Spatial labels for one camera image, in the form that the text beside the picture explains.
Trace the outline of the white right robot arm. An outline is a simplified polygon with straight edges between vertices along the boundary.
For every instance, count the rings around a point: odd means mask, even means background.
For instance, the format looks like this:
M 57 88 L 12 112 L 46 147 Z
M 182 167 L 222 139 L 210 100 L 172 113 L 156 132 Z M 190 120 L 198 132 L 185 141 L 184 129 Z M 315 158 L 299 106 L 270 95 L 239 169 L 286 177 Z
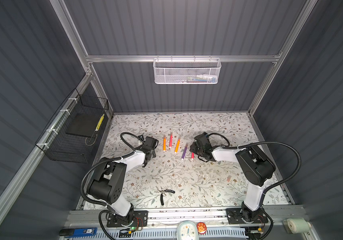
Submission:
M 194 137 L 190 150 L 205 163 L 232 162 L 240 165 L 249 182 L 241 212 L 250 222 L 261 211 L 267 180 L 273 176 L 276 167 L 259 147 L 263 142 L 232 147 L 230 141 L 225 139 L 226 145 L 213 146 L 210 136 L 211 134 L 202 133 Z

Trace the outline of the orange marker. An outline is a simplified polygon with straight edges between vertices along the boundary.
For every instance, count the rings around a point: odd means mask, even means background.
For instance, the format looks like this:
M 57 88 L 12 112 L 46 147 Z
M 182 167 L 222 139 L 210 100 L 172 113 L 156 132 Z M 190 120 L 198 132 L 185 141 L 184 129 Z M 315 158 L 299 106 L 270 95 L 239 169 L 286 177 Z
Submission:
M 162 150 L 163 152 L 166 152 L 166 135 L 164 135 L 162 139 Z
M 180 137 L 178 137 L 178 139 L 177 139 L 177 142 L 176 142 L 175 151 L 174 151 L 174 153 L 175 153 L 175 154 L 177 154 L 177 153 L 178 153 L 178 151 L 179 151 L 180 142 L 181 142 L 181 138 L 180 138 Z

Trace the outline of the purple marker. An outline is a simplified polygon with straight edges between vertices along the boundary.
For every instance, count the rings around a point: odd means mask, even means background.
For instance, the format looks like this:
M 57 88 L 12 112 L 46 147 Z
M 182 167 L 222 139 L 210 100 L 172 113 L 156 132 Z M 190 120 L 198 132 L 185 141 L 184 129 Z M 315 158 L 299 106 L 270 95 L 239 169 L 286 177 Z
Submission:
M 185 147 L 184 147 L 184 151 L 183 151 L 182 157 L 181 157 L 181 160 L 184 160 L 184 159 L 185 159 L 186 154 L 187 154 L 188 146 L 189 146 L 189 144 L 186 143 L 186 144 L 185 144 Z

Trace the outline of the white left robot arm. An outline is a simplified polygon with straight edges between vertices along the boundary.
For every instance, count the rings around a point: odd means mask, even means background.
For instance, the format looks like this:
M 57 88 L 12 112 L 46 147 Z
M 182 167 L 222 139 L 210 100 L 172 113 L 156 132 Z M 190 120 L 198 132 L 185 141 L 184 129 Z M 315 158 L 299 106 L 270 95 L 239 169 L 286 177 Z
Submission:
M 156 157 L 158 140 L 127 132 L 120 138 L 132 152 L 118 158 L 103 158 L 93 165 L 81 181 L 80 194 L 86 202 L 104 206 L 127 225 L 134 218 L 134 207 L 121 195 L 126 173 L 138 166 L 145 167 Z

